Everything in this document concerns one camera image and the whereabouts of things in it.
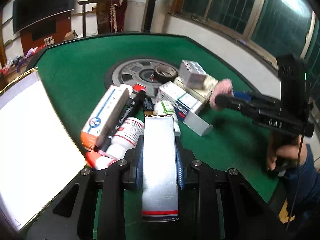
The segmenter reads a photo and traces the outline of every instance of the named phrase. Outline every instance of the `pink fuzzy object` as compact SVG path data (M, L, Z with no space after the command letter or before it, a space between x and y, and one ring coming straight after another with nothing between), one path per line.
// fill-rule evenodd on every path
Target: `pink fuzzy object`
M209 98L210 106L214 110L222 110L216 105L215 99L218 95L233 96L232 83L229 78L223 79L213 88L212 94Z

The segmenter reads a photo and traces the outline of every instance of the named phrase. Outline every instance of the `screw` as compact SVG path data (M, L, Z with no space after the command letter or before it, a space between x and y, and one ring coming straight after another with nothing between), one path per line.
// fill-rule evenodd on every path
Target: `screw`
M202 164L202 161L201 161L201 160L193 160L193 161L192 161L192 164L193 164L194 166L200 166L200 165Z
M87 169L87 168L82 169L82 170L80 171L80 174L83 175L83 176L86 176L86 175L88 175L89 173L90 173L90 169Z
M121 159L121 160L119 160L117 163L118 163L119 166L124 166L124 165L127 164L127 160Z
M233 169L233 168L229 170L229 173L230 173L232 176L236 176L236 175L239 174L238 170L237 170L237 169Z

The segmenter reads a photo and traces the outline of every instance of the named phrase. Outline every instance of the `green felt surface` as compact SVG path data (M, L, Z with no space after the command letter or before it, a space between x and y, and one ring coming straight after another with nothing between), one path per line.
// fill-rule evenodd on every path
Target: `green felt surface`
M41 57L38 71L52 104L77 146L80 131L106 91L104 75L118 61L132 57L152 57L180 65L182 59L194 60L214 78L230 78L234 90L250 90L236 73L185 38L151 35L108 36L77 41L48 49ZM143 113L137 116L143 120ZM207 105L200 117L214 125L212 132L198 136L180 122L181 141L196 158L212 168L237 168L265 201L276 187L277 179L266 173L265 154L268 130L252 125L239 112L216 112ZM125 192L127 239L141 228L137 193Z

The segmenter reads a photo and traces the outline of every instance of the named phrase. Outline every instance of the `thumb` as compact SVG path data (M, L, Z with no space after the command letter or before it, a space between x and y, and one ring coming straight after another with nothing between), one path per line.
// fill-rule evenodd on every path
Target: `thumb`
M277 151L276 155L284 159L297 160L299 152L299 146L297 145L284 145Z

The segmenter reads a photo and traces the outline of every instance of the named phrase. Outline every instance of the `person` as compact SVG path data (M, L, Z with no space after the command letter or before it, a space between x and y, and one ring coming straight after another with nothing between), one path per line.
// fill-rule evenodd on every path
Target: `person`
M301 135L292 145L281 146L274 149L275 133L270 133L269 146L267 151L267 169L274 170L276 160L281 157L298 161L299 147L301 143ZM284 183L287 192L287 211L290 214L293 200L298 184L298 169L287 169L285 175L280 179ZM300 153L300 173L299 173L299 188L292 211L295 219L290 222L288 232L291 239L308 239L306 234L313 237L318 234L320 226L320 173L314 167L313 155L310 146L302 143Z

